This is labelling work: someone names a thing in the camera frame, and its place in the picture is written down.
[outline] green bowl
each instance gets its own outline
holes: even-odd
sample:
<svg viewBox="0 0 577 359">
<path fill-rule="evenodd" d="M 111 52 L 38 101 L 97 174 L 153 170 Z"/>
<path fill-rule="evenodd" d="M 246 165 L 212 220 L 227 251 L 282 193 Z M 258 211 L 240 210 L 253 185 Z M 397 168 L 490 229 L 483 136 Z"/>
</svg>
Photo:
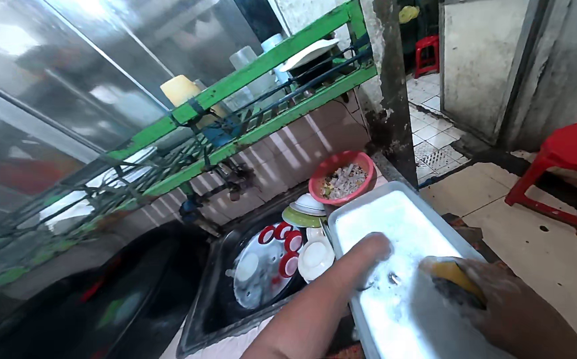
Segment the green bowl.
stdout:
<svg viewBox="0 0 577 359">
<path fill-rule="evenodd" d="M 284 209 L 284 212 L 282 212 L 282 219 L 284 219 L 286 223 L 296 227 L 319 228 L 322 226 L 320 223 L 320 217 L 306 215 L 295 211 L 290 207 Z"/>
</svg>

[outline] dish rack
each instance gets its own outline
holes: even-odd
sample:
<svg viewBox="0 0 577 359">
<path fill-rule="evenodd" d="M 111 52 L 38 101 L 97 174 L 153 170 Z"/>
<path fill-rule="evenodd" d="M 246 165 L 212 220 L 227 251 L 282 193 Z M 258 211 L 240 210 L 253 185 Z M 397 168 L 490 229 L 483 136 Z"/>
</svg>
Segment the dish rack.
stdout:
<svg viewBox="0 0 577 359">
<path fill-rule="evenodd" d="M 345 25 L 351 40 L 347 48 L 224 117 L 211 110 Z M 95 238 L 98 230 L 171 190 L 180 188 L 193 195 L 189 180 L 228 162 L 231 156 L 376 74 L 359 0 L 339 5 L 0 221 L 0 286 L 15 281 L 80 241 Z M 304 78 L 314 75 L 314 79 L 303 84 Z M 278 91 L 287 94 L 262 107 L 261 102 Z M 213 116 L 215 121 L 200 129 L 198 122 L 204 116 Z M 158 140 L 183 127 L 193 130 L 190 139 L 168 148 L 152 148 Z M 83 204 L 93 210 L 74 220 L 60 234 L 47 230 L 48 221 Z M 43 211 L 50 214 L 39 220 Z"/>
</svg>

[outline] red plastic stool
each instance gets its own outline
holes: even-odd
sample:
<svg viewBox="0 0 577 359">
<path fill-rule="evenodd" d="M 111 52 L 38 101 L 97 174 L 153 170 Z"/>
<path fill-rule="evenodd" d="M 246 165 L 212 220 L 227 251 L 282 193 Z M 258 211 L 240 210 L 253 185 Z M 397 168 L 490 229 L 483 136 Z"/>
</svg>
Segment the red plastic stool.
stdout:
<svg viewBox="0 0 577 359">
<path fill-rule="evenodd" d="M 528 188 L 550 167 L 577 171 L 577 124 L 560 128 L 547 138 L 530 168 L 505 197 L 505 202 L 511 206 L 515 203 L 522 204 L 548 217 L 573 225 L 577 234 L 577 216 L 529 199 L 525 195 Z"/>
<path fill-rule="evenodd" d="M 419 78 L 419 75 L 428 72 L 428 71 L 439 71 L 439 36 L 433 35 L 431 37 L 422 38 L 417 42 L 417 69 L 415 70 L 415 78 Z M 432 58 L 423 59 L 421 58 L 421 50 L 425 49 L 426 47 L 433 47 L 434 48 L 434 56 Z"/>
</svg>

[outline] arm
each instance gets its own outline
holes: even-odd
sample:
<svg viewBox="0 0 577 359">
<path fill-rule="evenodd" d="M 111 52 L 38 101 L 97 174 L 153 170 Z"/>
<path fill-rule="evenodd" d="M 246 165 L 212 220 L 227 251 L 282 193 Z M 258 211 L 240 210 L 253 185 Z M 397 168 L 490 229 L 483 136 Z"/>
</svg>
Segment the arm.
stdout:
<svg viewBox="0 0 577 359">
<path fill-rule="evenodd" d="M 390 252 L 383 234 L 368 234 L 286 304 L 242 358 L 323 357 L 357 285 Z"/>
<path fill-rule="evenodd" d="M 577 334 L 524 281 L 500 267 L 455 258 L 488 299 L 487 308 L 464 306 L 463 314 L 492 345 L 517 359 L 577 358 Z"/>
</svg>

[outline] green metal rack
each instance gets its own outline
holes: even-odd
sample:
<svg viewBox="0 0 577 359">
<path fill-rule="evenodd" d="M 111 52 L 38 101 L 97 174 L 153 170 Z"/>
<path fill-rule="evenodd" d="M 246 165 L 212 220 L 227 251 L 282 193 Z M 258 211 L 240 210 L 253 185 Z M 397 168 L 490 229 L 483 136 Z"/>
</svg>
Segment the green metal rack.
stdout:
<svg viewBox="0 0 577 359">
<path fill-rule="evenodd" d="M 282 101 L 260 108 L 259 103 L 264 100 L 262 97 L 227 118 L 216 118 L 213 127 L 223 130 L 231 138 L 220 146 L 212 144 L 202 132 L 197 131 L 195 123 L 202 116 L 210 114 L 212 106 L 344 25 L 348 26 L 352 44 L 335 56 L 333 69 L 319 77 L 321 81 L 316 87 L 308 84 L 298 86 L 292 80 L 284 85 L 290 93 Z M 192 193 L 189 180 L 376 74 L 359 0 L 341 4 L 253 63 L 174 109 L 116 151 L 94 161 L 87 166 L 87 171 L 65 179 L 6 217 L 0 223 L 0 285 L 14 281 L 34 266 L 95 235 L 96 229 L 126 216 L 173 189 L 180 187 L 185 193 Z M 139 165 L 125 162 L 183 126 L 194 129 L 195 136 L 192 139 L 172 150 L 153 153 L 146 162 Z M 125 179 L 138 171 L 142 172 L 139 180 L 130 182 Z M 102 179 L 95 186 L 91 185 L 93 178 L 109 173 L 115 175 L 107 176 L 109 180 Z M 81 193 L 81 198 L 42 221 L 34 222 L 38 213 L 68 198 L 75 191 Z M 95 210 L 67 231 L 53 234 L 43 226 L 47 220 L 83 200 L 87 200 Z M 18 257 L 7 257 L 4 254 L 16 252 L 12 250 L 16 247 L 21 248 Z"/>
</svg>

